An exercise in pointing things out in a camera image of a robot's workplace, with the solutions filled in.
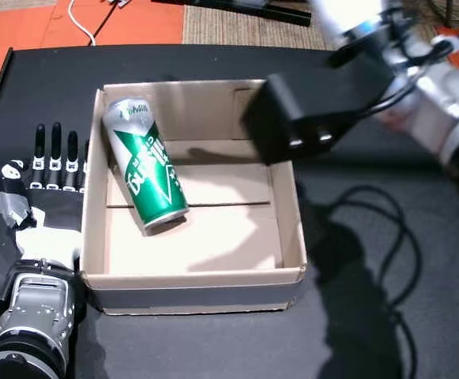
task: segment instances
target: aluminum can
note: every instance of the aluminum can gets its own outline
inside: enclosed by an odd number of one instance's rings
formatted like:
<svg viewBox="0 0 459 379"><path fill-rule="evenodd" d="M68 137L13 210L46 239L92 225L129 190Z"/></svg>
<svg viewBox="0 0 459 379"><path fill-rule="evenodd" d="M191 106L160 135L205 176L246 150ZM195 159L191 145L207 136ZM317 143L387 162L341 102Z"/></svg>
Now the aluminum can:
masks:
<svg viewBox="0 0 459 379"><path fill-rule="evenodd" d="M160 139L150 104L124 98L103 116L117 164L145 228L177 219L189 208Z"/></svg>

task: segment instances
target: white cable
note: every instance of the white cable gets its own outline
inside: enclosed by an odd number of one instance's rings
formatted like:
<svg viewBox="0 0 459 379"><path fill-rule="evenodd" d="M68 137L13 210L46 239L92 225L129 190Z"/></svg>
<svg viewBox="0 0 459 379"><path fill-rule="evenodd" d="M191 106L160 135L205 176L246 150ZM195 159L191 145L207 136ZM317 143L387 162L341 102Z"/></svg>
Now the white cable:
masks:
<svg viewBox="0 0 459 379"><path fill-rule="evenodd" d="M90 41L91 41L91 44L93 46L96 45L96 39L94 38L94 36L92 35L91 32L89 32L85 27L84 25L80 24L76 18L74 18L73 16L73 13L71 12L71 9L73 8L73 4L74 4L74 0L71 0L70 2L70 5L68 6L68 16L70 16L70 19L71 21L77 26L77 28L79 28L83 33L85 33L89 38L90 38Z"/></svg>

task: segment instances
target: robotic arm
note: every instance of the robotic arm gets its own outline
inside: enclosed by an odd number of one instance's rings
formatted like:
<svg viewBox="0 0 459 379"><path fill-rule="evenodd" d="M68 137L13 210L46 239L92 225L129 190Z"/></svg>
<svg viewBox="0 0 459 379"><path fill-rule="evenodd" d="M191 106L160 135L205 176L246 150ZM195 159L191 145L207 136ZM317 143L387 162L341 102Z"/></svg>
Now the robotic arm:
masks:
<svg viewBox="0 0 459 379"><path fill-rule="evenodd" d="M459 69L444 61L459 51L459 38L439 36L432 46L418 39L400 1L313 6L340 50L330 67L268 78L244 115L261 158L275 163L325 152L375 114L418 141L459 182Z"/></svg>
<svg viewBox="0 0 459 379"><path fill-rule="evenodd" d="M51 168L61 160L60 128L52 129ZM68 138L64 190L47 189L51 184L60 187L61 165L57 171L50 169L47 183L44 164L28 170L24 161L13 159L0 171L0 214L21 252L6 278L0 276L0 378L66 375L70 335L85 306L84 284L75 270L81 246L79 190L84 184L79 187L69 170L77 162L75 135ZM35 162L45 160L44 150L40 124Z"/></svg>

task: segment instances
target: black cable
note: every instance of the black cable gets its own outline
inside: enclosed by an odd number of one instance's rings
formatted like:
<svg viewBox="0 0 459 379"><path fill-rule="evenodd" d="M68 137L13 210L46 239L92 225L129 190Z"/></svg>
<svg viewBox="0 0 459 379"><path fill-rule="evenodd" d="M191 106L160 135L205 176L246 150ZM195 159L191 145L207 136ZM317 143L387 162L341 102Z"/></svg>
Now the black cable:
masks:
<svg viewBox="0 0 459 379"><path fill-rule="evenodd" d="M364 202L364 201L353 201L349 200L349 198L358 193L358 192L372 192L379 194L380 196L384 197L394 208L396 211L396 215L394 215L391 212L386 211L385 209L379 208L376 205ZM404 223L404 213L399 204L397 203L396 200L394 200L388 193L385 191L382 191L378 188L374 188L371 186L357 186L355 188L349 189L345 193L343 193L336 203L331 205L329 208L329 212L332 213L334 212L338 207L340 206L352 206L352 207L358 207L358 208L364 208L367 210L371 210L373 212L378 213L381 216L384 216L385 218L389 219L390 221L394 222L397 224L399 227L400 231L397 236L397 240L394 242L391 250L389 251L389 254L387 254L387 257L384 259L384 262L382 263L381 271L378 274L378 282L379 285L383 285L383 278L384 275L386 274L387 269L390 266L390 263L392 259L395 257L397 253L397 248L399 245L403 242L403 238L406 235L412 244L412 250L414 251L414 255L416 258L416 264L415 264L415 269L412 274L411 280L408 282L408 285L405 287L405 289L392 301L389 301L389 304L386 305L386 312L389 314L389 319L391 322L396 325L398 328L401 329L404 335L404 339L406 340L406 343L408 345L409 353L410 353L410 367L408 370L408 379L415 379L417 375L417 347L415 340L413 338L413 334L411 329L409 328L408 324L406 323L403 315L399 310L397 310L397 307L401 302L403 302L415 289L415 286L417 285L420 277L420 272L421 272L421 267L422 267L422 257L420 256L420 248L419 248L419 243L416 240L415 235L412 233L412 231L408 228L408 226Z"/></svg>
<svg viewBox="0 0 459 379"><path fill-rule="evenodd" d="M343 201L348 200L352 195L356 193L360 193L360 192L375 193L385 198L394 208L394 211L396 213L396 220L399 220L399 222L397 223L400 227L398 228L399 231L397 233L396 239L394 240L389 250L389 253L386 254L386 257L384 258L384 261L382 262L382 265L380 267L380 272L378 273L378 277L377 277L378 285L383 286L383 282L384 282L386 273L389 270L389 267L398 252L399 246L401 245L401 243L403 243L404 237L406 236L405 230L402 227L402 223L404 222L404 213L400 205L397 203L397 201L393 197L391 197L386 191L383 191L379 188L372 187L372 186L357 186L357 187L351 188L339 197L338 202L343 203Z"/></svg>
<svg viewBox="0 0 459 379"><path fill-rule="evenodd" d="M398 21L394 18L395 15L401 15L402 12L403 9L401 8L392 8L387 10L386 16L389 18L392 33L397 39L397 45L400 48L401 53L408 59L409 65L419 67L419 72L408 79L408 82L404 85L403 88L396 91L391 96L379 100L376 104L370 106L369 109L361 111L359 115L360 118L366 118L373 114L385 111L402 101L403 98L413 92L417 81L427 72L431 65L441 59L444 59L446 56L453 52L452 44L444 40L436 43L427 54L411 56L405 46L405 35L406 31L410 28L410 22L402 21L399 24Z"/></svg>
<svg viewBox="0 0 459 379"><path fill-rule="evenodd" d="M433 2L433 0L427 0L427 3L429 7L431 8L431 10L433 11L433 13L436 14L436 16L438 16L440 20L442 20L443 24L446 25L447 24L446 15L443 14L443 12L438 8L438 6Z"/></svg>
<svg viewBox="0 0 459 379"><path fill-rule="evenodd" d="M414 379L417 376L417 346L413 339L412 331L403 318L403 315L397 310L389 310L391 317L393 317L394 324L401 328L404 338L407 341L408 348L410 349L410 369L408 378Z"/></svg>
<svg viewBox="0 0 459 379"><path fill-rule="evenodd" d="M100 34L100 31L101 29L104 27L104 25L107 23L107 21L110 19L110 16L111 14L115 11L115 9L117 8L117 5L119 4L119 0L114 0L114 3L113 5L111 6L110 8L110 11L108 12L108 14L106 15L106 17L104 18L103 22L101 22L100 26L96 29L96 31L94 32L93 36L94 38L97 37L98 34ZM90 46L92 44L92 41L89 41L87 43L87 46Z"/></svg>
<svg viewBox="0 0 459 379"><path fill-rule="evenodd" d="M447 7L445 11L445 26L451 28L453 15L453 0L447 0Z"/></svg>

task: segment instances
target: box flap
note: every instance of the box flap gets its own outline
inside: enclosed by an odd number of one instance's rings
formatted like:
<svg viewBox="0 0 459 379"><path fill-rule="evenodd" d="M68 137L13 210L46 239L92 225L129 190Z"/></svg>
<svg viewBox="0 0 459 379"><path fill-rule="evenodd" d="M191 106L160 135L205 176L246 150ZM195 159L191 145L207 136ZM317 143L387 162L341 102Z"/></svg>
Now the box flap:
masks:
<svg viewBox="0 0 459 379"><path fill-rule="evenodd" d="M105 183L107 173L107 146L100 132L101 118L104 112L103 93L96 92L92 128L88 149L87 175L85 178L85 195L81 217L81 233L83 244L80 254L80 270L102 272L103 260L100 259L104 251L104 238L106 230L105 214L106 188L101 188L100 183Z"/></svg>
<svg viewBox="0 0 459 379"><path fill-rule="evenodd" d="M270 202L267 168L261 164L175 166L175 170L191 206ZM134 206L120 170L109 170L107 177L107 206Z"/></svg>
<svg viewBox="0 0 459 379"><path fill-rule="evenodd" d="M284 267L306 267L307 249L299 213L292 162L269 167Z"/></svg>
<svg viewBox="0 0 459 379"><path fill-rule="evenodd" d="M298 283L305 268L186 272L180 275L112 275L83 272L84 281L97 290L269 286Z"/></svg>
<svg viewBox="0 0 459 379"><path fill-rule="evenodd" d="M107 103L133 96L149 101L164 140L231 140L246 135L241 127L235 129L235 120L241 119L244 109L238 105L242 102L241 91L255 92L262 83L263 80L109 84L104 86L104 93Z"/></svg>

